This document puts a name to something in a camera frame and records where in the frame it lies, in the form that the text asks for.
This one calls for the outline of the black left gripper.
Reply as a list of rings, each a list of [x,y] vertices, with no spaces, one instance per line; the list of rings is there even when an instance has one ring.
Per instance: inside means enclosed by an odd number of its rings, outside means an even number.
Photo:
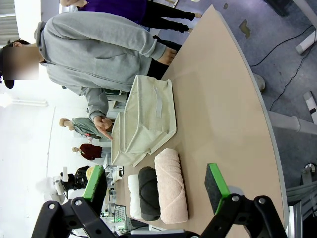
[[[87,167],[68,174],[61,181],[65,191],[85,189],[84,195],[65,204],[47,201],[38,215],[33,238],[67,238],[75,229],[83,229],[89,238],[113,238],[115,235],[100,218],[107,191],[103,166],[95,166],[87,183]]]

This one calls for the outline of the right gripper black finger with green pad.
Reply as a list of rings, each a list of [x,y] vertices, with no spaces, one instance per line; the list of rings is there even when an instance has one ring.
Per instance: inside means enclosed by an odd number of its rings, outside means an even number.
[[[270,197],[260,195],[249,200],[231,192],[216,163],[208,163],[205,189],[214,217],[201,238],[224,238],[233,225],[243,226],[251,238],[286,238],[287,234]]]

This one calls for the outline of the person's left hand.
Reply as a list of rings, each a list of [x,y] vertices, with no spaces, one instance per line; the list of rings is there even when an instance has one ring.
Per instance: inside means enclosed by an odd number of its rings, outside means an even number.
[[[176,55],[177,55],[177,50],[167,47],[163,55],[157,61],[165,65],[170,65]]]

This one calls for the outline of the person's right hand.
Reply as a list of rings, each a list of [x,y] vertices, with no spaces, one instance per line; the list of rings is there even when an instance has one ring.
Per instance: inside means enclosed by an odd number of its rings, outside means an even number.
[[[107,131],[112,126],[111,119],[108,119],[106,117],[96,116],[93,118],[93,123],[101,134],[103,134],[108,139],[113,140],[113,137]]]

